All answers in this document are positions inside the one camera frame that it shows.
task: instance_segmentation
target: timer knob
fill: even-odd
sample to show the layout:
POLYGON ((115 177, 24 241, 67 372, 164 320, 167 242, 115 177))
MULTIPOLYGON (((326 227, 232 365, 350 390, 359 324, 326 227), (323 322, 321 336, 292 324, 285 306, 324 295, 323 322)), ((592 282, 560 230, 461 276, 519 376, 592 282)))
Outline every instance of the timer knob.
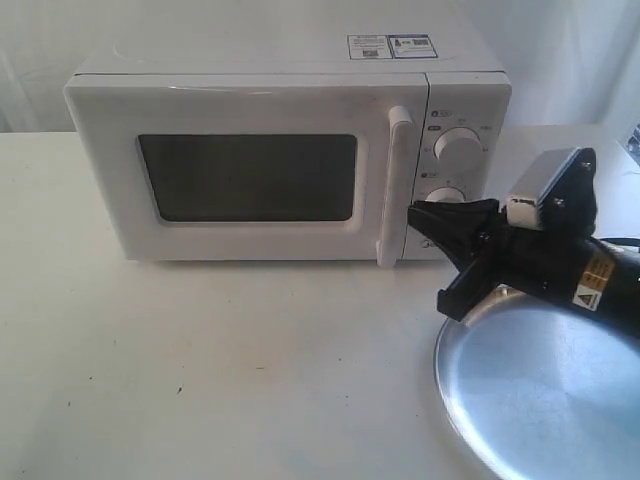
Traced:
POLYGON ((464 193, 457 188, 443 187, 427 195, 427 202, 463 203, 466 201, 464 193))
POLYGON ((434 147, 436 158, 445 171, 463 172, 482 162, 482 143, 468 128, 453 128, 438 139, 434 147))

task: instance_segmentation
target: microwave window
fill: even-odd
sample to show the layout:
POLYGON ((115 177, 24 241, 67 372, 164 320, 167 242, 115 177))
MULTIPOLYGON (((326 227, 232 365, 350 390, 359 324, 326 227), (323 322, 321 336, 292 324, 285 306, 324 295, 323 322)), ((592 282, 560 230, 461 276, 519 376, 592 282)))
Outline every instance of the microwave window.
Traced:
POLYGON ((352 135, 140 135, 170 222, 332 222, 353 214, 352 135))

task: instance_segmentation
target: label sticker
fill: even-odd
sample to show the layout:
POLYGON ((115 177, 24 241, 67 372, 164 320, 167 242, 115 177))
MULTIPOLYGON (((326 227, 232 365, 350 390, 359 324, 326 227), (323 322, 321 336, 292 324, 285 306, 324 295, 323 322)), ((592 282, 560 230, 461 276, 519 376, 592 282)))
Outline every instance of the label sticker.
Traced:
POLYGON ((389 35, 393 58, 438 58, 429 35, 389 35))
POLYGON ((386 35, 349 35, 347 40, 351 60, 388 60, 393 58, 386 35))
POLYGON ((607 288, 615 266, 613 259, 605 253, 594 253, 576 288, 573 303, 592 312, 598 310, 602 293, 607 288))

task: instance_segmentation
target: round metal tray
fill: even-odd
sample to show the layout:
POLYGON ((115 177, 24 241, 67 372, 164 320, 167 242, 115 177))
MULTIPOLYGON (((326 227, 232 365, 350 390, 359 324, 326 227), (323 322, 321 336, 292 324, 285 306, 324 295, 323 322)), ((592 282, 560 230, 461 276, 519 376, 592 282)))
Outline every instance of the round metal tray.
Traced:
POLYGON ((640 476, 640 344, 501 287, 443 326, 436 381, 501 478, 640 476))

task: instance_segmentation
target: white curtain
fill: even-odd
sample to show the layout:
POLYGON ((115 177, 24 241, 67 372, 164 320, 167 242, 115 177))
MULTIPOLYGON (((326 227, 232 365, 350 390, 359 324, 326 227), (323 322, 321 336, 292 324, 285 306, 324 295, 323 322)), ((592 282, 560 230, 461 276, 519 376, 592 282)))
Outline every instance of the white curtain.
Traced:
MULTIPOLYGON (((622 139, 640 121, 640 1, 459 1, 513 83, 508 124, 604 122, 622 139)), ((0 2, 0 129, 73 129, 62 86, 133 3, 0 2)))

